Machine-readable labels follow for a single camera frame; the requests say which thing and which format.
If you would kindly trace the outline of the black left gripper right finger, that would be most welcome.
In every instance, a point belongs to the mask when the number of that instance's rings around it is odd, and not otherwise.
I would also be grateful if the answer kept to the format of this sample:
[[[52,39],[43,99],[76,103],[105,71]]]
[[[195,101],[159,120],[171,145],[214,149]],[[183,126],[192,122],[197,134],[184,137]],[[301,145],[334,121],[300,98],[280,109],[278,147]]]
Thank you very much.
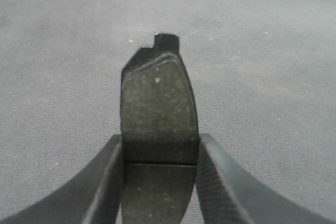
[[[332,222],[261,183],[209,134],[200,135],[196,188],[205,223]]]

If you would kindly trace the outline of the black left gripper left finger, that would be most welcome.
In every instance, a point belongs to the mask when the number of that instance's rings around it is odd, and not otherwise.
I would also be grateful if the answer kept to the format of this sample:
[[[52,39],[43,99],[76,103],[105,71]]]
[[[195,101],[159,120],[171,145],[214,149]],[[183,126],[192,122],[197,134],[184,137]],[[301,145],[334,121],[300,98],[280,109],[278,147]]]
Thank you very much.
[[[1,223],[115,223],[122,185],[123,143],[116,134],[74,178]]]

